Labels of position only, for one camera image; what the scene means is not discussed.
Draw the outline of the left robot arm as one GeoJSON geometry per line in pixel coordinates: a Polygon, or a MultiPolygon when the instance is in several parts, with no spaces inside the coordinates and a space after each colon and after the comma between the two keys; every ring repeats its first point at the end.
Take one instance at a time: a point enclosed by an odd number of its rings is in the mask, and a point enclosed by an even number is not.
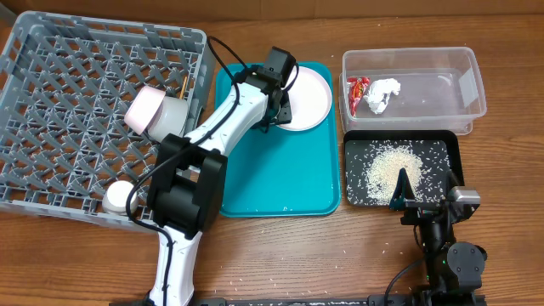
{"type": "Polygon", "coordinates": [[[250,129],[290,120],[287,90],[297,68],[289,52],[273,47],[263,64],[231,77],[229,94],[197,129],[161,142],[147,198],[160,238],[150,304],[190,303],[198,245],[222,205],[228,156],[250,129]]]}

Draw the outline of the small white plate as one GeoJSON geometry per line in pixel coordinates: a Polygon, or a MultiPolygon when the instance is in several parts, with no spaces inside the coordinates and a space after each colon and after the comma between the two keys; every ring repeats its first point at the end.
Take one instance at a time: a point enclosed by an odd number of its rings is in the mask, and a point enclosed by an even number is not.
{"type": "Polygon", "coordinates": [[[142,134],[158,112],[166,93],[143,86],[128,108],[124,122],[138,135],[142,134]]]}

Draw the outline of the large white plate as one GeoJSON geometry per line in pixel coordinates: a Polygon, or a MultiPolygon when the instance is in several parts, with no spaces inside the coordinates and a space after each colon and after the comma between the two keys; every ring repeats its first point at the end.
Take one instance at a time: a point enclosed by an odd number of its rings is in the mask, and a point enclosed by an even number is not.
{"type": "Polygon", "coordinates": [[[325,78],[308,67],[293,68],[288,83],[292,120],[280,128],[301,132],[318,126],[332,107],[332,91],[325,78]]]}

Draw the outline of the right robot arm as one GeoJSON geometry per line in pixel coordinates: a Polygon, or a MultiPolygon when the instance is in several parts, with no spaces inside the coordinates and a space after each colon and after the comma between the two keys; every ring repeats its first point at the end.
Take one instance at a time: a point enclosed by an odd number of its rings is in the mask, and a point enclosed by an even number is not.
{"type": "Polygon", "coordinates": [[[404,213],[400,222],[413,227],[423,257],[390,281],[383,295],[385,305],[486,305],[485,296],[475,291],[482,286],[487,252],[481,246],[458,241],[453,230],[454,224],[472,217],[481,198],[476,190],[460,186],[452,171],[448,182],[451,189],[439,202],[417,202],[406,170],[399,170],[389,208],[404,213]],[[405,297],[391,297],[395,282],[421,264],[428,284],[405,297]]]}

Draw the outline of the grey bowl of rice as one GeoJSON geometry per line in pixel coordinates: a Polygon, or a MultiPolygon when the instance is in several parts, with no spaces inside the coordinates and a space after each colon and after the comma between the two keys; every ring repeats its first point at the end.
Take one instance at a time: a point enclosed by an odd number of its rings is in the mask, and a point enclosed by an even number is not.
{"type": "Polygon", "coordinates": [[[157,142],[162,142],[170,133],[181,135],[188,112],[189,103],[185,99],[166,96],[148,126],[147,133],[157,142]]]}

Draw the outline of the white tissue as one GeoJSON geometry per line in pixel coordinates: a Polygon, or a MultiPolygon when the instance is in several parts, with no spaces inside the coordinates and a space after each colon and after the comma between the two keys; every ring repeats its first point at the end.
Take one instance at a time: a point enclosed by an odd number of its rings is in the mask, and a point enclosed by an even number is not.
{"type": "Polygon", "coordinates": [[[390,96],[400,93],[401,84],[394,78],[381,79],[373,82],[366,95],[363,96],[371,111],[382,114],[388,106],[390,96]]]}

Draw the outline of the white paper cup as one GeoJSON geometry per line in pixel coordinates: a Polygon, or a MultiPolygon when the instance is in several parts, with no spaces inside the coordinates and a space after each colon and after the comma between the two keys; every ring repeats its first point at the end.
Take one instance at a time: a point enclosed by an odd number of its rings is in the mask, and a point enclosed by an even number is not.
{"type": "Polygon", "coordinates": [[[109,214],[126,215],[127,198],[132,189],[133,184],[128,181],[118,180],[112,183],[103,197],[103,210],[109,214]]]}

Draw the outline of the wooden chopstick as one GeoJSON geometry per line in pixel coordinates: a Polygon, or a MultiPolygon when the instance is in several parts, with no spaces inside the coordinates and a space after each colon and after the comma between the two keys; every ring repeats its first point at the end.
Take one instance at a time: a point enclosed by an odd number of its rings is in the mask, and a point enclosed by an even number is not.
{"type": "Polygon", "coordinates": [[[179,99],[183,99],[183,98],[184,98],[184,92],[185,92],[185,89],[186,89],[186,86],[187,86],[187,82],[188,82],[188,75],[185,75],[185,76],[184,76],[183,83],[182,83],[181,90],[179,91],[179,94],[178,94],[178,98],[179,98],[179,99]]]}

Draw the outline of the red snack wrapper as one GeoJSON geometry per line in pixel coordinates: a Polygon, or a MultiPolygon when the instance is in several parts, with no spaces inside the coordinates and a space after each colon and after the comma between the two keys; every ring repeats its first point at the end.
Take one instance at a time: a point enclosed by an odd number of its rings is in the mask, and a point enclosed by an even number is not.
{"type": "Polygon", "coordinates": [[[353,117],[356,117],[358,104],[370,83],[371,79],[368,77],[351,76],[347,78],[348,106],[349,112],[353,117]]]}

